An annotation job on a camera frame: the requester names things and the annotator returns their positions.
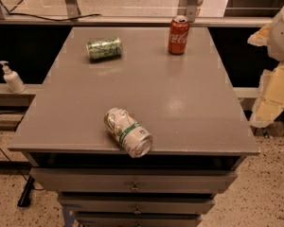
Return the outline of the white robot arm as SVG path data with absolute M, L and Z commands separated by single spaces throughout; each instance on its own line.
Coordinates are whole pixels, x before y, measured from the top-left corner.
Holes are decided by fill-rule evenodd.
M 270 24 L 252 34 L 247 43 L 266 46 L 269 57 L 278 61 L 273 71 L 263 71 L 250 117 L 251 126 L 266 128 L 284 111 L 284 7 Z

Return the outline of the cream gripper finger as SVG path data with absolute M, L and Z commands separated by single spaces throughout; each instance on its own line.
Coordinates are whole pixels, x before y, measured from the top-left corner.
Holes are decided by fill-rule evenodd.
M 266 128 L 284 111 L 284 62 L 273 71 L 264 70 L 259 81 L 258 97 L 252 108 L 250 125 Z
M 260 30 L 252 34 L 247 43 L 254 46 L 267 46 L 270 34 L 271 24 L 266 24 Z

